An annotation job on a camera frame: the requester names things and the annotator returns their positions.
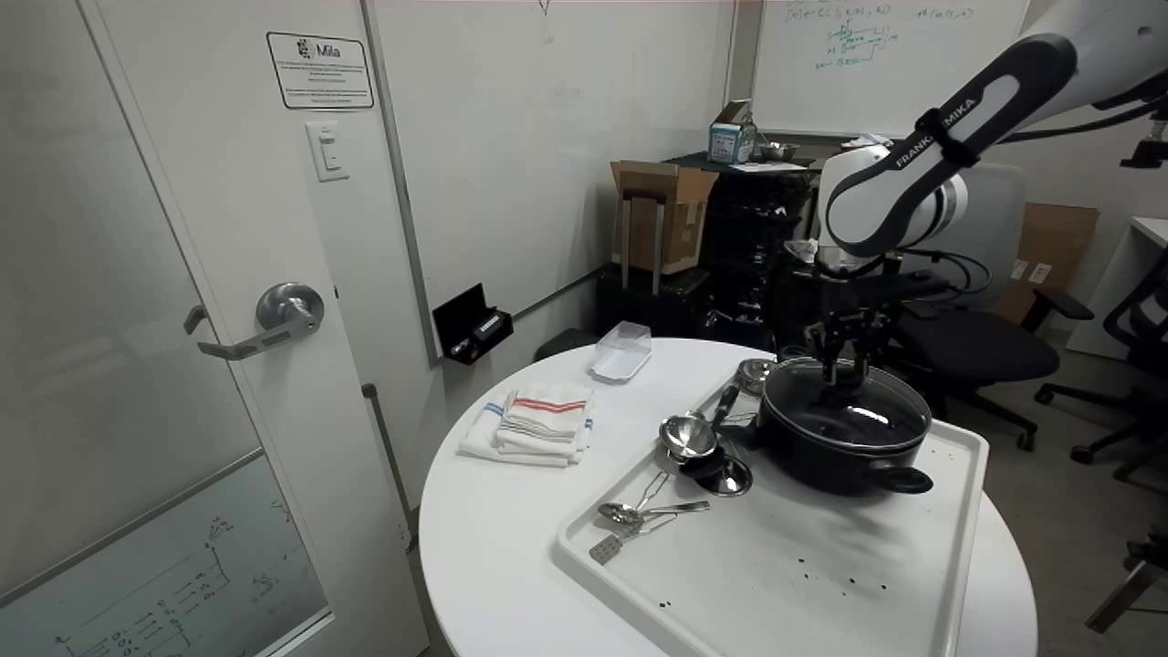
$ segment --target sign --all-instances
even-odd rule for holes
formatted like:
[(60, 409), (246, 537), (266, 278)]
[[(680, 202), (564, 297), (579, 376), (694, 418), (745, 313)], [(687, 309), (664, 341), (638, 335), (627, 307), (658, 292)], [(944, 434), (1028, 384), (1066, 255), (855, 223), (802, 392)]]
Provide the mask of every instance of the sign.
[(288, 109), (366, 109), (372, 86), (361, 42), (266, 35)]

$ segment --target folded cloth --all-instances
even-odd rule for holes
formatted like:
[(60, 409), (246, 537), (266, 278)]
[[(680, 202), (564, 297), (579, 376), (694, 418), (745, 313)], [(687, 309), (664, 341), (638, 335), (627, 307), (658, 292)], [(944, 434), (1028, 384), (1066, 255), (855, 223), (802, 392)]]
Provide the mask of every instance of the folded cloth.
[(524, 466), (571, 466), (585, 454), (585, 431), (568, 447), (555, 447), (520, 431), (503, 429), (503, 404), (486, 404), (458, 441), (464, 457), (524, 463)]
[(527, 381), (514, 389), (503, 429), (524, 437), (571, 441), (587, 423), (592, 392), (568, 381)]

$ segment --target door lever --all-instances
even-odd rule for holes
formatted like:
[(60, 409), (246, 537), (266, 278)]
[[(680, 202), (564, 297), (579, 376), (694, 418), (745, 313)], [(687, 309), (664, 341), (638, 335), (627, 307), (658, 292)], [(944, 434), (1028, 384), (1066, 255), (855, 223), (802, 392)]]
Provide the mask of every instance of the door lever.
[(246, 335), (245, 342), (195, 342), (195, 351), (239, 361), (266, 347), (310, 335), (325, 323), (325, 300), (310, 285), (279, 280), (257, 297), (255, 323), (263, 330), (257, 335)]

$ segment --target round white table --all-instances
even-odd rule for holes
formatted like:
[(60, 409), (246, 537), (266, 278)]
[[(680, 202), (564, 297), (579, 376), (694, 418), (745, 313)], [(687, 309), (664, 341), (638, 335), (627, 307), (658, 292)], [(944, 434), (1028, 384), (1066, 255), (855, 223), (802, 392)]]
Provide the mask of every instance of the round white table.
[[(420, 564), (437, 623), (456, 655), (661, 655), (625, 616), (552, 564), (558, 527), (641, 459), (664, 418), (697, 409), (760, 351), (699, 341), (653, 341), (653, 361), (630, 384), (587, 376), (592, 347), (536, 361), (481, 393), (445, 434), (420, 507)], [(575, 381), (593, 418), (620, 412), (627, 434), (593, 431), (575, 466), (514, 466), (458, 457), (486, 403), (524, 376)], [(1025, 564), (989, 496), (976, 513), (959, 657), (1032, 657), (1036, 605)]]

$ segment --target floor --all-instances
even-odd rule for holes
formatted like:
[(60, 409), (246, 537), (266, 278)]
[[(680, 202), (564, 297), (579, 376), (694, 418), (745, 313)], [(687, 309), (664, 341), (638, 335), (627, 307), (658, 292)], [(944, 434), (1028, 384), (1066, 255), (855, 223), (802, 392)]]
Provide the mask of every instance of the floor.
[[(1058, 384), (1115, 392), (1131, 384), (1161, 392), (1155, 381), (1135, 376), (1120, 361), (1066, 354)], [(1068, 447), (1092, 441), (1120, 418), (1053, 403), (1032, 403), (1036, 384), (992, 389), (989, 397), (1041, 423), (1036, 451), (1014, 447), (1014, 429), (1003, 429), (975, 409), (955, 409), (955, 423), (975, 429), (992, 441), (986, 493), (1006, 518), (1036, 595), (1041, 657), (1161, 657), (1168, 655), (1168, 578), (1137, 600), (1105, 637), (1092, 637), (1082, 621), (1122, 581), (1122, 544), (1141, 541), (1148, 527), (1168, 530), (1168, 459), (1135, 476), (1109, 477), (1115, 459), (1081, 466)]]

